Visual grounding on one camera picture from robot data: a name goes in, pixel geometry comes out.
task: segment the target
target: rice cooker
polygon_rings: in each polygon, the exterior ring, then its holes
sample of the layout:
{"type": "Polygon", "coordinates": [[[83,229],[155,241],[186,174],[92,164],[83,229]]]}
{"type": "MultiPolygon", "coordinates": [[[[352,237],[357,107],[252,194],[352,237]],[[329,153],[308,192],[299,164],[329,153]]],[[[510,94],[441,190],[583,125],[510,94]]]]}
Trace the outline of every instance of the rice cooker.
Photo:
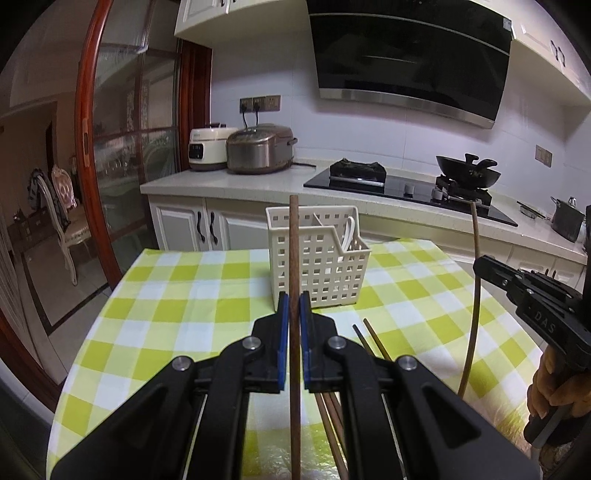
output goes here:
{"type": "Polygon", "coordinates": [[[226,140],[237,128],[226,124],[210,124],[206,128],[191,130],[189,140],[189,166],[193,170],[207,171],[226,168],[226,140]]]}

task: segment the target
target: chopstick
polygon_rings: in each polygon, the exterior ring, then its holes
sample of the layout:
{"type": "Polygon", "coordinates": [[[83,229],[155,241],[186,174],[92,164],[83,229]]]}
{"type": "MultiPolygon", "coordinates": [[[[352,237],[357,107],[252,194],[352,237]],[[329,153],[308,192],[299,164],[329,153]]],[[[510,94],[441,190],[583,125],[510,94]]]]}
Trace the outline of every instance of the chopstick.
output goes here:
{"type": "Polygon", "coordinates": [[[357,327],[357,325],[353,325],[353,330],[355,330],[355,333],[357,334],[357,337],[359,338],[361,345],[363,345],[363,348],[365,348],[365,351],[367,353],[369,353],[370,355],[375,356],[375,353],[371,349],[371,347],[369,346],[368,341],[363,337],[363,335],[361,335],[361,331],[359,330],[359,327],[357,327]]]}
{"type": "Polygon", "coordinates": [[[290,195],[289,248],[289,334],[290,334],[290,430],[291,478],[301,478],[301,406],[300,406],[300,215],[298,196],[290,195]]]}
{"type": "MultiPolygon", "coordinates": [[[[476,203],[470,204],[472,212],[472,226],[474,229],[474,257],[480,258],[480,234],[478,232],[478,213],[476,211],[476,203]]],[[[480,277],[474,277],[474,307],[472,308],[472,324],[470,325],[470,339],[468,340],[468,350],[466,352],[466,361],[464,362],[464,370],[462,372],[462,379],[460,380],[460,388],[457,395],[464,398],[466,388],[468,386],[468,378],[470,377],[470,370],[472,370],[472,362],[474,361],[474,351],[476,350],[476,336],[478,334],[478,323],[480,316],[480,277]]]]}
{"type": "Polygon", "coordinates": [[[374,339],[375,344],[378,346],[378,349],[380,351],[380,353],[382,354],[382,356],[388,360],[388,361],[392,361],[392,358],[390,357],[390,355],[388,354],[388,352],[386,351],[384,344],[382,343],[382,341],[379,339],[378,334],[375,333],[374,329],[372,328],[372,326],[369,324],[367,319],[363,319],[363,324],[367,327],[367,330],[369,331],[369,334],[371,335],[371,338],[374,339]]]}
{"type": "MultiPolygon", "coordinates": [[[[343,421],[339,418],[335,402],[333,401],[329,393],[323,393],[322,400],[324,400],[326,410],[328,410],[330,421],[332,422],[333,427],[335,428],[336,436],[339,438],[340,447],[346,456],[347,452],[345,451],[345,431],[343,430],[343,421]]],[[[336,400],[340,408],[340,403],[339,400],[337,400],[336,395],[334,400],[336,400]]]]}
{"type": "Polygon", "coordinates": [[[316,399],[316,403],[318,404],[318,411],[320,412],[322,425],[324,426],[324,431],[326,432],[326,438],[329,441],[330,451],[332,452],[333,458],[335,459],[335,465],[339,473],[340,480],[349,480],[349,471],[347,470],[345,460],[343,460],[335,433],[333,432],[332,426],[330,424],[329,415],[326,411],[326,406],[324,405],[323,394],[315,393],[314,397],[316,399]]]}

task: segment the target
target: white countertop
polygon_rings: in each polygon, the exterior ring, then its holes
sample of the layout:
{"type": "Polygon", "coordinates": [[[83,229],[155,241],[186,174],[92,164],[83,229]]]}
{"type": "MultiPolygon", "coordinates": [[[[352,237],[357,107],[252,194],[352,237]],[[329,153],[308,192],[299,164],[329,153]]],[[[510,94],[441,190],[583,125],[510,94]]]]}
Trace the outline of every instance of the white countertop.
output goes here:
{"type": "MultiPolygon", "coordinates": [[[[350,203],[357,206],[360,214],[472,233],[472,218],[465,213],[367,194],[304,188],[305,182],[328,168],[332,162],[322,160],[302,161],[314,163],[318,167],[313,169],[294,165],[288,170],[267,175],[236,175],[228,172],[228,170],[211,172],[184,171],[145,183],[141,186],[141,192],[150,196],[166,195],[249,200],[284,205],[289,203],[289,195],[297,194],[301,205],[350,203]]],[[[434,183],[434,177],[390,168],[387,168],[387,170],[388,174],[434,183]]],[[[514,227],[479,218],[481,237],[531,248],[583,265],[587,263],[587,255],[583,251],[583,245],[580,241],[573,244],[554,232],[550,228],[550,223],[546,220],[533,220],[526,217],[519,211],[519,206],[514,200],[493,192],[493,205],[518,223],[519,226],[514,227]]]]}

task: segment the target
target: upper cabinet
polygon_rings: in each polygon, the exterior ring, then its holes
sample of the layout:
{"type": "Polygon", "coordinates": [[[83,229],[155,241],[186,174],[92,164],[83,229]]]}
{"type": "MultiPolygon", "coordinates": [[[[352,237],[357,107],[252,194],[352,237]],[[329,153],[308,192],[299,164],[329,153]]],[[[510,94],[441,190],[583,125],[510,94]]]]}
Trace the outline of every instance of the upper cabinet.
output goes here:
{"type": "Polygon", "coordinates": [[[174,34],[206,47],[309,28],[306,0],[182,0],[174,34]]]}
{"type": "Polygon", "coordinates": [[[565,33],[535,0],[474,0],[512,21],[509,72],[564,106],[591,106],[591,75],[565,33]]]}

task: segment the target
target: frying pan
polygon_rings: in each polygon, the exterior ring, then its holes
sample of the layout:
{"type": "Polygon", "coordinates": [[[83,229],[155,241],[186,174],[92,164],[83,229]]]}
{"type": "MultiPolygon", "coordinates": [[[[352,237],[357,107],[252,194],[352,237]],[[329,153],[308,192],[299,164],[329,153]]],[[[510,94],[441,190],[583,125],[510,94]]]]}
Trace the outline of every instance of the frying pan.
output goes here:
{"type": "Polygon", "coordinates": [[[491,170],[489,167],[496,167],[497,162],[486,158],[478,160],[476,155],[466,154],[466,161],[450,157],[437,156],[437,163],[441,172],[448,178],[455,180],[458,185],[465,189],[487,189],[495,184],[501,173],[491,170]]]}

